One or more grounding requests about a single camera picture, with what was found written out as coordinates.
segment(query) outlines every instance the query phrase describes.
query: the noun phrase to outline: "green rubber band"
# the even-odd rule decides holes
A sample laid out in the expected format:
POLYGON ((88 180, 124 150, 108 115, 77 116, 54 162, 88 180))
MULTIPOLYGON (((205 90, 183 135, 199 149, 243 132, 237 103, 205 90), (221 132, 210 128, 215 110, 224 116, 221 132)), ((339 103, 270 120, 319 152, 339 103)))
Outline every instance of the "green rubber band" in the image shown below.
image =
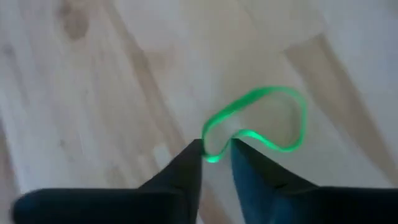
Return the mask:
POLYGON ((304 136, 305 136, 305 127, 307 123, 307 103, 304 97, 293 88, 289 88, 286 86, 268 86, 268 87, 261 87, 251 90, 250 92, 246 93, 240 99, 230 103, 224 109, 219 111, 217 114, 213 115, 206 123, 203 125, 203 129, 201 132, 201 138, 204 142, 203 147, 203 158, 211 163, 218 162, 225 154, 226 149, 228 148, 230 142, 234 138, 240 137, 250 137, 259 140, 265 146, 279 151, 279 152, 292 152, 296 150, 303 144, 304 136), (298 103, 301 108, 301 128, 300 128, 300 135, 291 145, 289 146, 278 146, 277 144, 273 143, 271 140, 267 139, 265 136, 260 135, 255 130, 250 129, 241 129, 235 132, 226 142, 222 150, 216 154, 210 154, 206 150, 206 135, 207 133, 213 129, 217 124, 220 124, 222 121, 228 119, 230 116, 234 115, 238 111, 245 109, 247 106, 253 104, 257 100, 260 100, 262 97, 266 95, 270 95, 271 93, 275 92, 282 92, 286 93, 294 98, 294 100, 298 103))

